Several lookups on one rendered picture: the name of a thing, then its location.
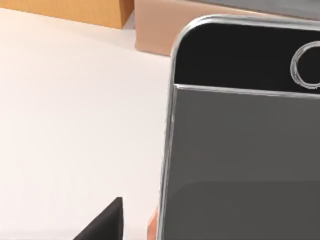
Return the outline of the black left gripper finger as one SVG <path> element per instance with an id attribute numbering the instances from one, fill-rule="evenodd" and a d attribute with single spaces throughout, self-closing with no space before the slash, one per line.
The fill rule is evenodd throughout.
<path id="1" fill-rule="evenodd" d="M 73 240 L 123 240 L 123 198 L 116 197 Z"/>

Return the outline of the salmon-coloured phone stand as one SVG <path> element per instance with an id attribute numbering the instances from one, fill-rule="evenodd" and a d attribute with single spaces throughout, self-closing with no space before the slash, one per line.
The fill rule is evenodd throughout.
<path id="1" fill-rule="evenodd" d="M 156 240 L 158 208 L 156 208 L 147 224 L 146 240 Z"/>

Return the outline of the black smartphone with silver rim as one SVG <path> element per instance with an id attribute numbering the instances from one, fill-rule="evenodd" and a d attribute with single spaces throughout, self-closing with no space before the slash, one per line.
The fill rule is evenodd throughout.
<path id="1" fill-rule="evenodd" d="M 320 21 L 182 29 L 160 184 L 156 240 L 320 240 Z"/>

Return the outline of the salmon-coloured shallow box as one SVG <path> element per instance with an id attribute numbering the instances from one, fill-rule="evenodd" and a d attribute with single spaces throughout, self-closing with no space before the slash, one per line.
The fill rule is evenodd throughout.
<path id="1" fill-rule="evenodd" d="M 190 21 L 210 14 L 320 21 L 320 0 L 134 0 L 136 49 L 169 56 Z"/>

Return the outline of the wooden cupboard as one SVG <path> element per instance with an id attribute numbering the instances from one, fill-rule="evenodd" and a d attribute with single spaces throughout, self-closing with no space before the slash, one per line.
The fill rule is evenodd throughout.
<path id="1" fill-rule="evenodd" d="M 134 0 L 0 0 L 0 8 L 121 29 Z"/>

